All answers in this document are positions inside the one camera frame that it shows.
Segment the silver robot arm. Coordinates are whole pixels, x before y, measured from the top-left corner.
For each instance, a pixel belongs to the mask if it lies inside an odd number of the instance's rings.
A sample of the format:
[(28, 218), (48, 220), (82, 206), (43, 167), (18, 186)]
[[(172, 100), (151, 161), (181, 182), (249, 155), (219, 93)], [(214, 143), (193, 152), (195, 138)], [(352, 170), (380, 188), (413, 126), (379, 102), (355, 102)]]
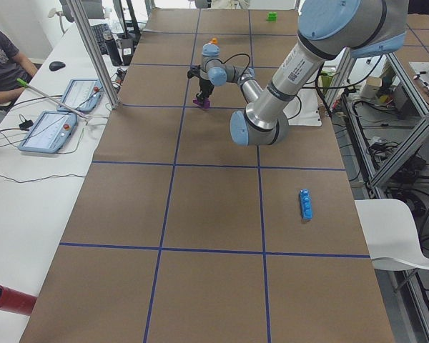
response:
[(407, 1), (306, 1), (298, 19), (297, 43), (265, 88), (248, 66), (220, 60), (220, 48), (207, 43), (200, 64), (191, 66), (188, 78), (199, 79), (194, 103), (209, 106), (216, 86), (236, 83), (247, 101), (230, 119), (232, 140), (241, 146), (272, 145), (289, 130), (285, 107), (325, 61), (344, 49), (353, 58), (397, 51), (405, 41)]

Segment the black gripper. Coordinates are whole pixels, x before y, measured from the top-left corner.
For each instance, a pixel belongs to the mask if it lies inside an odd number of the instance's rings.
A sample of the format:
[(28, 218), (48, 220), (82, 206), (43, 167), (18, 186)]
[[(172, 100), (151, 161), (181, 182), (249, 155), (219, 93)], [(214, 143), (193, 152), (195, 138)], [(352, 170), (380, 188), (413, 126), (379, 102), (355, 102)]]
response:
[(209, 104), (209, 96), (212, 94), (215, 86), (210, 80), (200, 79), (199, 87), (200, 93), (196, 94), (196, 102), (203, 102), (203, 104)]

